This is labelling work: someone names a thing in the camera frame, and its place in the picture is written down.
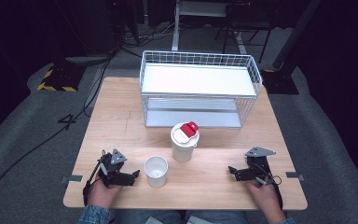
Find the silver metal bracket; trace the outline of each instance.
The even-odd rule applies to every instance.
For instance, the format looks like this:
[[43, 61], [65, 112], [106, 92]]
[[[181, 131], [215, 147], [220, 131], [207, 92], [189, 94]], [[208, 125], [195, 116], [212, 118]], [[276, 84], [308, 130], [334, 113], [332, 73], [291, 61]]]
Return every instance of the silver metal bracket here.
[[260, 177], [256, 177], [255, 178], [260, 184], [262, 185], [270, 185], [270, 184], [273, 184], [275, 183], [275, 181], [273, 179], [269, 179], [268, 181], [265, 181], [265, 180], [262, 180]]
[[277, 154], [276, 151], [271, 151], [269, 149], [265, 149], [262, 147], [253, 147], [248, 152], [245, 153], [248, 157], [264, 157], [269, 155], [275, 155]]
[[117, 164], [117, 163], [121, 163], [126, 161], [127, 158], [121, 154], [121, 152], [119, 152], [117, 149], [113, 149], [113, 153], [112, 153], [112, 159], [110, 161], [111, 164]]

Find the paper cup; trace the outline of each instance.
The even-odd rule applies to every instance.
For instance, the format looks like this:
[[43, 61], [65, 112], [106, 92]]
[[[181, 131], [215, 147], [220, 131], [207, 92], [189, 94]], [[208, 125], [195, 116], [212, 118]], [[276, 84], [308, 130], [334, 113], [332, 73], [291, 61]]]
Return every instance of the paper cup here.
[[176, 132], [180, 130], [180, 127], [184, 123], [179, 123], [173, 126], [171, 129], [171, 142], [172, 142], [172, 156], [176, 161], [185, 162], [191, 159], [193, 154], [194, 147], [197, 146], [197, 143], [200, 139], [199, 131], [196, 132], [196, 135], [184, 142], [182, 139], [178, 139]]
[[145, 173], [150, 186], [159, 188], [167, 181], [168, 163], [160, 156], [153, 156], [145, 162]]

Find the human hand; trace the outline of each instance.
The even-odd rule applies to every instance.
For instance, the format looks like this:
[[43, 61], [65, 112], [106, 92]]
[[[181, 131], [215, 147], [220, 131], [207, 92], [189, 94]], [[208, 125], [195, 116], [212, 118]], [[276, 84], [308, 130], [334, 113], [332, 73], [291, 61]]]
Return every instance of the human hand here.
[[107, 188], [101, 179], [97, 179], [89, 189], [89, 204], [110, 209], [122, 189], [123, 186], [120, 185], [111, 185]]
[[248, 180], [244, 185], [252, 194], [255, 204], [263, 211], [269, 224], [286, 219], [280, 208], [277, 193], [271, 184], [260, 185], [256, 180]]

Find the person's arm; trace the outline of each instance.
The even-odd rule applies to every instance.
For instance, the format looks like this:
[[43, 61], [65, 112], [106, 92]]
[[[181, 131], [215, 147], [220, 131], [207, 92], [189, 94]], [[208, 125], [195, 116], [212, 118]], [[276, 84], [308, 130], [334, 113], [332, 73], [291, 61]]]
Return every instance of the person's arm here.
[[89, 204], [83, 209], [77, 224], [106, 224], [110, 218], [110, 208], [122, 186], [107, 188], [101, 179], [96, 180], [89, 189]]
[[286, 219], [283, 211], [279, 206], [278, 196], [272, 185], [259, 185], [258, 182], [252, 180], [245, 181], [246, 188], [252, 194], [256, 205], [266, 216], [269, 224], [278, 223], [295, 223], [291, 218]]

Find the black cable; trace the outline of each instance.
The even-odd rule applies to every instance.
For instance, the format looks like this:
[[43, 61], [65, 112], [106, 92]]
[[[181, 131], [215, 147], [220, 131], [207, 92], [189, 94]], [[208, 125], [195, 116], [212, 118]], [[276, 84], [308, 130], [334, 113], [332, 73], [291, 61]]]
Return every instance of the black cable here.
[[142, 46], [142, 43], [143, 43], [147, 38], [149, 38], [150, 36], [153, 36], [153, 35], [155, 35], [155, 34], [157, 33], [157, 32], [156, 32], [156, 29], [157, 29], [157, 28], [154, 28], [154, 31], [153, 31], [152, 33], [148, 33], [149, 30], [150, 30], [150, 28], [149, 28], [149, 29], [147, 29], [143, 34], [139, 35], [139, 36], [138, 36], [139, 39], [140, 39], [139, 44], [138, 44], [138, 43], [136, 43], [136, 44], [134, 44], [134, 43], [128, 43], [128, 40], [133, 40], [133, 38], [132, 38], [132, 34], [131, 34], [129, 31], [127, 31], [128, 37], [126, 37], [126, 35], [123, 36], [123, 46], [126, 46], [126, 47], [128, 47], [128, 48], [137, 48], [137, 47], [139, 47], [139, 46]]
[[86, 186], [83, 188], [83, 203], [86, 206], [89, 203], [89, 191], [91, 186], [95, 183], [95, 181], [100, 180], [101, 178], [95, 180], [94, 182], [92, 182], [92, 178], [94, 177], [95, 173], [97, 172], [98, 167], [100, 166], [101, 162], [98, 161], [97, 165], [95, 166], [94, 170], [92, 171], [91, 176], [89, 177], [89, 179], [86, 181]]
[[63, 12], [62, 7], [60, 6], [60, 4], [57, 2], [57, 0], [54, 0], [55, 4], [57, 5], [58, 9], [60, 10], [61, 14], [63, 15], [63, 17], [66, 20], [66, 23], [68, 24], [69, 28], [71, 28], [72, 33], [75, 35], [76, 39], [83, 45], [84, 48], [91, 50], [92, 52], [95, 53], [101, 53], [101, 54], [110, 54], [111, 52], [109, 51], [98, 51], [96, 49], [90, 48], [86, 43], [84, 43], [84, 41], [78, 36], [77, 32], [75, 31], [75, 28], [72, 26], [71, 22], [69, 21], [68, 17], [65, 15], [65, 13]]
[[[83, 113], [84, 113], [87, 117], [89, 117], [89, 118], [91, 117], [91, 115], [88, 115], [88, 114], [86, 113], [86, 109], [90, 106], [90, 104], [92, 103], [92, 101], [94, 100], [94, 98], [97, 96], [98, 89], [101, 88], [101, 85], [102, 85], [102, 83], [103, 83], [103, 74], [104, 74], [104, 72], [105, 72], [105, 70], [106, 70], [107, 65], [110, 63], [110, 61], [112, 61], [112, 59], [113, 59], [113, 57], [110, 58], [110, 59], [103, 65], [103, 67], [101, 68], [100, 76], [99, 76], [98, 79], [92, 84], [92, 87], [91, 87], [91, 89], [89, 90], [89, 94], [87, 95], [86, 100], [84, 101]], [[89, 100], [89, 103], [86, 104], [87, 100], [89, 99], [90, 93], [91, 93], [91, 91], [94, 89], [94, 86], [95, 86], [95, 84], [96, 84], [97, 82], [98, 82], [98, 87], [97, 87], [97, 89], [95, 90], [94, 95], [92, 96], [92, 98]]]
[[[263, 167], [259, 166], [255, 162], [252, 162], [252, 161], [248, 161], [248, 162], [250, 162], [252, 165], [257, 167], [260, 171], [262, 171], [264, 173], [264, 175], [268, 176], [269, 179], [272, 181], [271, 184], [275, 190], [275, 193], [277, 194], [279, 206], [280, 206], [281, 210], [283, 210], [283, 199], [282, 199], [281, 191], [279, 190], [279, 186], [278, 186], [282, 183], [282, 179], [278, 175], [272, 176], [269, 172], [265, 171], [263, 169]], [[281, 182], [279, 184], [275, 181], [275, 179], [274, 179], [275, 177], [278, 177], [280, 179]]]
[[[107, 65], [110, 63], [110, 61], [112, 60], [113, 56], [109, 58], [109, 60], [105, 63], [105, 65], [103, 66], [103, 70], [102, 70], [102, 76], [104, 71], [106, 70]], [[102, 83], [102, 79], [100, 80], [98, 89], [100, 88]], [[87, 105], [83, 106], [83, 109], [74, 117], [74, 119], [70, 120], [70, 122], [68, 122], [65, 126], [63, 126], [61, 129], [59, 129], [56, 133], [54, 133], [52, 136], [50, 136], [48, 139], [46, 139], [45, 141], [43, 141], [42, 143], [40, 143], [39, 145], [37, 145], [36, 147], [32, 148], [31, 150], [29, 150], [28, 152], [26, 152], [24, 155], [22, 155], [19, 159], [17, 159], [13, 164], [11, 164], [1, 175], [0, 175], [0, 181], [2, 180], [2, 178], [14, 167], [16, 166], [20, 161], [22, 161], [25, 157], [27, 157], [28, 155], [30, 155], [31, 153], [33, 153], [34, 151], [36, 151], [37, 149], [39, 149], [40, 147], [42, 147], [43, 145], [45, 145], [48, 141], [50, 141], [51, 139], [53, 139], [55, 136], [57, 136], [59, 133], [61, 133], [63, 130], [67, 129], [69, 127], [69, 125], [71, 125], [72, 123], [74, 123], [74, 121], [76, 121], [76, 119], [85, 112], [86, 108], [88, 108], [92, 102], [92, 100], [95, 98], [95, 96], [97, 95], [97, 92], [94, 93], [91, 101], [89, 101], [89, 103]]]
[[83, 61], [83, 62], [72, 62], [69, 61], [69, 63], [72, 66], [76, 66], [76, 67], [89, 67], [89, 66], [94, 66], [94, 65], [98, 65], [100, 63], [106, 63], [107, 61], [109, 61], [109, 59], [112, 57], [112, 55], [108, 55], [106, 57], [103, 57], [101, 59], [91, 59], [91, 60], [87, 60], [87, 61]]
[[165, 27], [165, 28], [161, 28], [157, 31], [157, 28], [154, 28], [154, 31], [150, 34], [148, 34], [148, 31], [150, 29], [147, 29], [142, 35], [140, 35], [140, 43], [139, 44], [133, 44], [133, 43], [128, 43], [126, 42], [129, 38], [124, 36], [124, 42], [123, 42], [123, 46], [127, 47], [127, 48], [137, 48], [137, 47], [144, 47], [146, 46], [148, 43], [150, 43], [151, 41], [154, 40], [160, 40], [162, 38], [165, 38], [168, 35], [173, 35], [173, 33], [171, 34], [166, 34], [164, 35], [163, 33], [166, 31], [170, 31], [174, 28], [174, 23], [170, 24], [169, 26]]
[[132, 52], [132, 51], [130, 51], [130, 50], [128, 50], [128, 49], [124, 49], [123, 47], [121, 47], [121, 49], [124, 50], [126, 53], [128, 53], [128, 54], [130, 54], [130, 55], [136, 56], [136, 57], [138, 57], [138, 58], [142, 58], [141, 55], [139, 55], [139, 54], [137, 54], [137, 53], [134, 53], [134, 52]]

